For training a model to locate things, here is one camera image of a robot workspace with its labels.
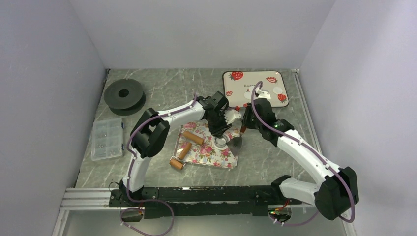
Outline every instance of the orange cylinder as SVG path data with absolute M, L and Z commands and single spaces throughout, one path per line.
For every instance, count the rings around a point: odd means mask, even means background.
M 201 137 L 199 137 L 199 136 L 197 136 L 197 135 L 195 135 L 195 134 L 192 134 L 192 133 L 190 133 L 190 132 L 188 132 L 188 131 L 184 131 L 184 132 L 182 133 L 182 135 L 183 135 L 184 137 L 186 137 L 186 138 L 188 138 L 188 139 L 190 139 L 190 140 L 194 141 L 194 142 L 195 142 L 195 143 L 197 143 L 197 144 L 202 145 L 202 144 L 204 143 L 204 139 L 203 139 L 203 138 L 201 138 Z
M 183 160 L 184 157 L 187 155 L 188 151 L 190 151 L 190 149 L 191 149 L 191 143 L 190 142 L 187 142 L 187 144 L 185 145 L 184 149 L 179 154 L 178 159 Z
M 170 165 L 177 170 L 182 170 L 182 168 L 184 167 L 184 165 L 181 162 L 179 162 L 179 161 L 177 161 L 173 158 L 170 160 Z

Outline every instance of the red strawberry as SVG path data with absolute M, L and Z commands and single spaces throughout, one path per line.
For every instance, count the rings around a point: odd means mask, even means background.
M 267 80 L 271 83 L 276 83 L 277 82 L 275 77 L 268 77 Z
M 229 76 L 232 80 L 240 80 L 243 77 L 243 72 L 233 71 Z
M 281 101 L 281 103 L 284 103 L 287 101 L 287 96 L 283 95 L 283 94 L 278 94 L 278 100 Z

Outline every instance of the black tape roll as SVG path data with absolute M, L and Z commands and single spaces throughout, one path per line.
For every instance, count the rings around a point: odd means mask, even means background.
M 104 101 L 114 114 L 129 116 L 144 106 L 146 97 L 139 82 L 132 79 L 121 79 L 107 87 L 104 91 Z

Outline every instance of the floral napkin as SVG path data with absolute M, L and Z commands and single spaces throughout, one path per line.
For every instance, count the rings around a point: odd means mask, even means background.
M 188 140 L 182 136 L 184 131 L 188 131 L 204 138 L 204 143 L 200 146 L 193 141 Z M 239 129 L 232 126 L 225 132 L 225 134 L 231 139 L 239 135 Z M 216 149 L 212 144 L 213 138 L 214 137 L 210 134 L 209 126 L 207 123 L 189 122 L 183 125 L 179 130 L 179 137 L 175 147 L 174 156 L 178 157 L 187 142 L 191 142 L 191 149 L 184 157 L 183 161 L 229 169 L 236 167 L 238 165 L 238 157 L 233 156 L 229 148 L 226 148 L 225 150 Z

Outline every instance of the strawberry mat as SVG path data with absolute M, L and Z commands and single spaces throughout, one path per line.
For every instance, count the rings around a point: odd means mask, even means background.
M 262 89 L 268 90 L 271 94 L 272 107 L 288 105 L 287 91 L 278 71 L 226 71 L 223 74 L 223 86 L 229 106 L 246 107 L 250 102 L 249 88 L 255 86 L 258 81 L 262 81 Z

